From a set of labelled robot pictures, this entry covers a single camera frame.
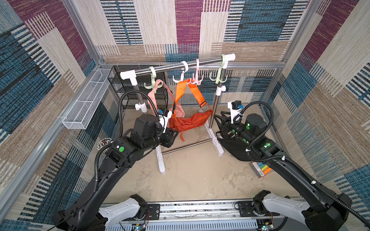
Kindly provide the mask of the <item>black sling bag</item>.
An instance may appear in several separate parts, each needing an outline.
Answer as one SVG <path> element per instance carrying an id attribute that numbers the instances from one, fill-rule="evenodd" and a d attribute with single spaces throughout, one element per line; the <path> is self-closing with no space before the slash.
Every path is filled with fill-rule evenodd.
<path id="1" fill-rule="evenodd" d="M 245 131 L 240 134 L 218 131 L 216 134 L 218 135 L 218 141 L 221 145 L 236 159 L 251 162 L 254 159 L 260 158 L 255 151 L 250 151 L 249 154 L 252 157 L 252 159 L 250 159 L 246 152 L 249 143 L 256 137 L 254 134 Z"/>

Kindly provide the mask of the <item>orange sling bag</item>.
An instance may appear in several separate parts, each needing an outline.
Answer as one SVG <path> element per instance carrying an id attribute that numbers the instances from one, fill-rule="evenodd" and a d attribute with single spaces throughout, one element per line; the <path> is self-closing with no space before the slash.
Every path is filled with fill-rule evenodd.
<path id="1" fill-rule="evenodd" d="M 192 94 L 198 101 L 200 108 L 206 105 L 208 106 L 208 111 L 195 113 L 190 118 L 177 116 L 177 114 L 180 112 L 179 109 L 181 106 L 179 104 L 179 100 L 184 95 L 186 87 L 190 88 Z M 184 80 L 177 84 L 175 99 L 172 106 L 172 113 L 173 115 L 169 119 L 169 128 L 174 131 L 178 131 L 180 133 L 181 140 L 185 141 L 185 139 L 183 138 L 183 132 L 205 125 L 205 123 L 208 121 L 208 118 L 212 115 L 213 111 L 206 100 L 203 98 L 203 95 L 199 91 L 197 85 L 190 84 L 190 80 Z"/>

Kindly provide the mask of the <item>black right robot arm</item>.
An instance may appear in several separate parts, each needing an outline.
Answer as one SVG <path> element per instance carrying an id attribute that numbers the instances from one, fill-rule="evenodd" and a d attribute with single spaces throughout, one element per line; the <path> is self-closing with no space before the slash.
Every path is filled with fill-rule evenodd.
<path id="1" fill-rule="evenodd" d="M 214 116 L 221 145 L 240 161 L 266 164 L 305 199 L 300 203 L 263 190 L 253 198 L 257 215 L 279 213 L 301 222 L 311 231 L 338 231 L 349 214 L 366 227 L 370 226 L 370 222 L 352 208 L 349 196 L 337 194 L 322 185 L 293 161 L 280 145 L 266 137 L 274 121 L 269 104 L 255 101 L 243 106 L 241 101 L 233 101 L 228 103 L 228 109 Z"/>

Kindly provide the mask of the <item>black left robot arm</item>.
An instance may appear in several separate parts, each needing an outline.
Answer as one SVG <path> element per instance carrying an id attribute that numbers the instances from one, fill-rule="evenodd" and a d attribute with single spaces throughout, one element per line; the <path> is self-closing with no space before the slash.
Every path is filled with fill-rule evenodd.
<path id="1" fill-rule="evenodd" d="M 171 147 L 179 134 L 167 127 L 171 118 L 169 110 L 157 110 L 153 100 L 144 92 L 130 90 L 119 100 L 122 102 L 126 95 L 133 92 L 147 98 L 154 114 L 141 115 L 133 129 L 124 132 L 123 109 L 119 108 L 118 138 L 98 151 L 94 160 L 94 176 L 80 197 L 68 209 L 53 215 L 56 228 L 64 231 L 104 231 L 122 220 L 146 217 L 146 201 L 137 194 L 118 205 L 100 208 L 116 183 L 137 161 L 159 146 Z"/>

